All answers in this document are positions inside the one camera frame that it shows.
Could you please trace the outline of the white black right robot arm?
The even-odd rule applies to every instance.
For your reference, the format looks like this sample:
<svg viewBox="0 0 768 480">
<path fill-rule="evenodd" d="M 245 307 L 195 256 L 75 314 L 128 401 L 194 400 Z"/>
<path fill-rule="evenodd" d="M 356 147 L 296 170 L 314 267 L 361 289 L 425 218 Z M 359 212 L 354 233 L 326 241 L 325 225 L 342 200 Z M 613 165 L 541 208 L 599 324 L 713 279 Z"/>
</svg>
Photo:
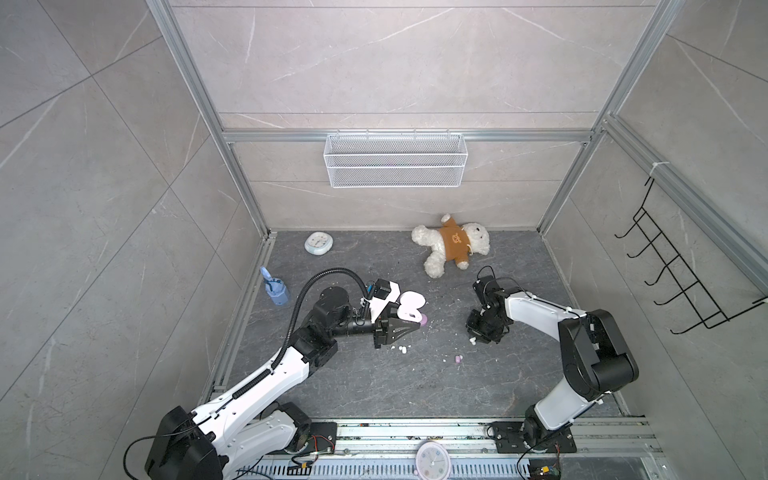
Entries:
<svg viewBox="0 0 768 480">
<path fill-rule="evenodd" d="M 478 275 L 473 290 L 482 304 L 466 322 L 470 336 L 499 343 L 520 322 L 559 343 L 563 378 L 541 400 L 528 407 L 513 433 L 492 425 L 497 450 L 546 452 L 564 447 L 574 420 L 611 394 L 636 381 L 639 367 L 614 317 L 606 310 L 584 311 L 558 305 L 518 286 L 504 289 L 491 273 Z"/>
</svg>

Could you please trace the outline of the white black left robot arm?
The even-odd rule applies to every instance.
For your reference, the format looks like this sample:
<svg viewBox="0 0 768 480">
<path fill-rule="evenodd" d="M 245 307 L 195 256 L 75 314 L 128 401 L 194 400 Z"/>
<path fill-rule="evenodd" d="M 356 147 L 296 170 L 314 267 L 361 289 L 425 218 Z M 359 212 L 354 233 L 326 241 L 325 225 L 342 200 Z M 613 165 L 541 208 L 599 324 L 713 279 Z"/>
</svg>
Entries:
<svg viewBox="0 0 768 480">
<path fill-rule="evenodd" d="M 418 330 L 425 297 L 379 279 L 372 286 L 335 267 L 311 277 L 297 296 L 286 337 L 265 364 L 230 390 L 160 421 L 144 471 L 151 479 L 238 479 L 267 454 L 301 451 L 311 419 L 280 397 L 338 351 L 340 336 L 369 335 L 380 348 Z"/>
</svg>

